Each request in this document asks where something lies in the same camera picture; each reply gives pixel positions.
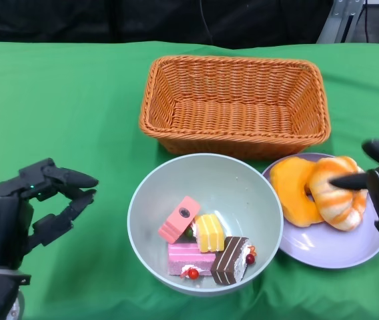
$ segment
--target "toy food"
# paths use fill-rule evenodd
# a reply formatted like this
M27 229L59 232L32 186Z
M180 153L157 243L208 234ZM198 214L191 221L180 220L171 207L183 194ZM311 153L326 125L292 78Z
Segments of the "toy food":
M323 158L317 162L310 177L310 190L320 214L339 230L353 230L362 222L367 190L339 189L329 184L329 180L356 172L363 170L349 157Z
M194 221L200 252L224 250L224 231L216 215L197 215Z
M248 238L226 237L225 250L216 253L211 269L215 282L218 285L232 285L240 282L248 266L247 256L252 256L253 258L250 257L249 260L254 262L256 253Z
M290 157L271 169L271 184L282 204L283 215L298 227L324 221L316 204L306 195L306 184L314 165L311 161Z
M176 243L168 247L169 263L168 272L170 275L187 276L196 279L198 275L212 275L210 269L215 261L215 253L200 253L197 243Z
M183 198L182 202L160 227L158 234L168 243L175 243L193 221L198 211L200 211L200 205L195 200L190 197Z

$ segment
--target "wicker basket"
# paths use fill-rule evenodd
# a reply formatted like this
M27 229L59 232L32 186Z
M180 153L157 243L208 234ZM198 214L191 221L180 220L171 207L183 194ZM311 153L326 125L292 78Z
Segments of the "wicker basket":
M323 80L307 61L163 57L151 66L141 130L175 154L277 159L324 142Z

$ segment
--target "cake slice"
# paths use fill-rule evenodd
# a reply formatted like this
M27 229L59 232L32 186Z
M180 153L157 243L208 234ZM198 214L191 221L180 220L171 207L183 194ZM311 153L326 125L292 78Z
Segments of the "cake slice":
M215 253L200 253L197 243L169 244L169 263L167 266L170 275L181 275L189 268L196 269L200 275L212 275L210 269L215 261Z
M183 198L182 202L173 210L165 223L158 229L158 234L168 243L175 243L185 232L185 229L198 214L200 205L190 197Z
M224 250L224 231L216 215L197 215L196 239L200 252Z
M226 237L225 250L216 253L211 272L218 285L233 285L240 282L248 264L246 256L250 253L251 243L245 237Z

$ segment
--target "green table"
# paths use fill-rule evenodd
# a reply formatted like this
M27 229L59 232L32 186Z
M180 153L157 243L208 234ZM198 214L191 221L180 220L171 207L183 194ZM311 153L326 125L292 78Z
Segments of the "green table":
M352 269L303 265L279 252L241 291L211 299L177 293L133 254L126 231L139 182L172 156L138 129L151 62L162 55L308 59L322 71L332 136L313 151L349 155L379 137L379 45L301 45L229 51L202 45L0 43L0 181L52 157L94 177L95 203L75 229L25 258L27 320L379 319L379 254ZM262 170L267 163L252 163ZM35 219L67 200L34 202Z

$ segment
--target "purple plate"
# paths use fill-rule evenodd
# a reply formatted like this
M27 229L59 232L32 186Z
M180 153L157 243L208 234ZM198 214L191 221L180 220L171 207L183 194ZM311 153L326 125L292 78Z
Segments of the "purple plate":
M322 153L300 153L292 157L318 161L332 156ZM272 166L283 159L265 169L262 174L266 179L270 180ZM327 269L353 267L379 252L379 232L375 228L375 220L378 220L378 216L369 196L363 221L353 231L340 231L326 222L299 228L284 219L280 249L289 256L315 267Z

